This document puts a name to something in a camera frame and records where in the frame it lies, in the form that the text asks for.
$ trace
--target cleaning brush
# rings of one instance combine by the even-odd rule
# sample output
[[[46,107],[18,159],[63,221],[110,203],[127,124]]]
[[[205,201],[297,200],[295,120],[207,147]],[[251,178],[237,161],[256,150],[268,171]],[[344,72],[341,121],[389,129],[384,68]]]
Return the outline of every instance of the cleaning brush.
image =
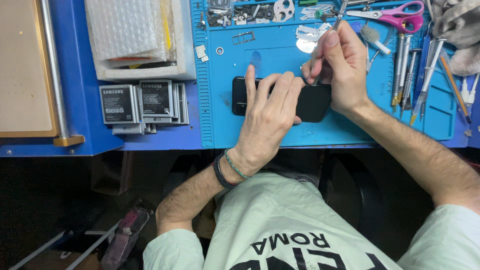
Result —
[[[390,54],[390,49],[385,47],[382,43],[380,43],[380,41],[378,41],[380,39],[380,34],[377,30],[369,27],[368,25],[364,25],[360,29],[360,35],[366,41],[376,45],[377,48],[381,50],[384,54]]]

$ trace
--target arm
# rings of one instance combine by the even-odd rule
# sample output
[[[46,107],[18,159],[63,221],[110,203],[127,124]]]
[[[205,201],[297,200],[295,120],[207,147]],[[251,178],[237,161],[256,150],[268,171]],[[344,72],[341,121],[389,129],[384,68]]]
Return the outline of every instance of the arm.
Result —
[[[322,73],[332,84],[332,108],[365,130],[397,159],[436,206],[455,204],[480,214],[480,177],[447,148],[389,116],[367,97],[365,47],[345,21],[319,40],[319,61],[302,67],[307,82]],[[322,66],[322,56],[328,65]]]
[[[270,86],[275,83],[268,98]],[[255,70],[249,66],[245,75],[247,109],[236,146],[228,151],[232,163],[244,175],[254,175],[278,151],[280,142],[296,121],[295,108],[304,82],[292,72],[272,74],[255,87]],[[225,179],[238,184],[244,180],[223,156],[220,170]],[[192,230],[192,219],[207,202],[224,188],[212,166],[173,190],[156,210],[157,234],[173,229]]]

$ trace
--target smartphone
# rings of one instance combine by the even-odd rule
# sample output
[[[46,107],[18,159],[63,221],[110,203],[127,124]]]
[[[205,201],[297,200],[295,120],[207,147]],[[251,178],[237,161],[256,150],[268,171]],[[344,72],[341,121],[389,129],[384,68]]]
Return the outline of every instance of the smartphone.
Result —
[[[255,80],[255,86],[261,79]],[[269,94],[272,93],[275,84],[270,87]],[[332,102],[332,86],[316,85],[305,86],[301,89],[296,115],[300,117],[302,122],[318,123],[320,122]],[[245,86],[245,78],[237,76],[232,81],[232,112],[235,115],[245,116],[247,109],[247,87]]]

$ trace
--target hand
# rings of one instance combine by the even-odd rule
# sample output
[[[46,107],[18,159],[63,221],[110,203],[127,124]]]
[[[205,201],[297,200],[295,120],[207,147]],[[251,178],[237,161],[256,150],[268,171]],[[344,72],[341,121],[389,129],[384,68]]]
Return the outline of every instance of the hand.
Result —
[[[340,22],[337,31],[331,29],[318,40],[313,68],[309,60],[301,70],[308,84],[313,83],[318,74],[323,78],[322,83],[332,84],[332,108],[349,116],[370,102],[365,80],[367,50],[346,21]]]
[[[268,97],[273,84],[275,87]],[[228,151],[228,155],[241,173],[251,176],[275,156],[283,137],[294,124],[298,97],[305,83],[288,71],[261,80],[257,90],[255,68],[249,65],[245,85],[245,121],[237,145]]]

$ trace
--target blue silicone repair mat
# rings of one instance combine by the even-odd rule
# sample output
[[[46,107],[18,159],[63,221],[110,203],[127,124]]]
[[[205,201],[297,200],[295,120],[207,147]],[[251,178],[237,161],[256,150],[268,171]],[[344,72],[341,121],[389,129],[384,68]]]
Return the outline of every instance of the blue silicone repair mat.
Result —
[[[262,1],[261,4],[275,1]],[[196,59],[197,83],[199,96],[199,110],[202,134],[202,146],[204,148],[228,148],[233,147],[239,136],[244,117],[232,113],[232,79],[236,76],[244,76],[253,52],[258,52],[262,59],[262,70],[259,78],[264,78],[271,73],[284,73],[292,71],[296,76],[301,76],[300,66],[310,59],[310,54],[300,51],[296,46],[295,31],[299,25],[313,27],[314,23],[322,23],[320,19],[300,20],[303,7],[294,1],[294,16],[283,23],[256,24],[256,25],[232,25],[223,28],[209,27],[206,30],[197,28],[200,20],[200,12],[206,12],[206,0],[192,0],[192,24],[193,40],[195,46],[205,45],[208,61],[202,62]],[[372,10],[391,9],[408,1],[393,1],[373,3]],[[256,5],[257,2],[235,2],[235,6]],[[349,6],[347,10],[361,10],[363,5]],[[358,17],[344,16],[350,24],[359,22],[365,24],[365,20]],[[333,25],[335,19],[328,19]],[[380,41],[383,42],[389,30],[387,24],[370,20],[368,25],[380,32]],[[233,45],[232,37],[245,32],[253,31],[255,40]],[[420,48],[419,39],[422,31],[413,35],[411,49]],[[367,76],[367,89],[370,99],[383,108],[386,112],[399,118],[400,109],[392,113],[391,89],[394,75],[392,55],[396,51],[397,31],[394,30],[390,37],[388,47],[392,50],[390,55],[380,54],[375,58],[370,73]],[[221,55],[216,49],[222,47]],[[370,46],[370,58],[375,54],[376,48]],[[447,140],[453,137],[455,126],[456,101],[452,90],[448,86],[445,75],[437,63],[437,71],[432,77],[427,108],[422,122],[415,121],[413,127],[423,131],[436,140]],[[402,121],[408,123],[411,111],[405,111]],[[315,145],[343,145],[371,143],[373,139],[362,129],[352,123],[343,115],[329,109],[320,123],[301,123],[291,128],[282,141],[281,146],[315,146]]]

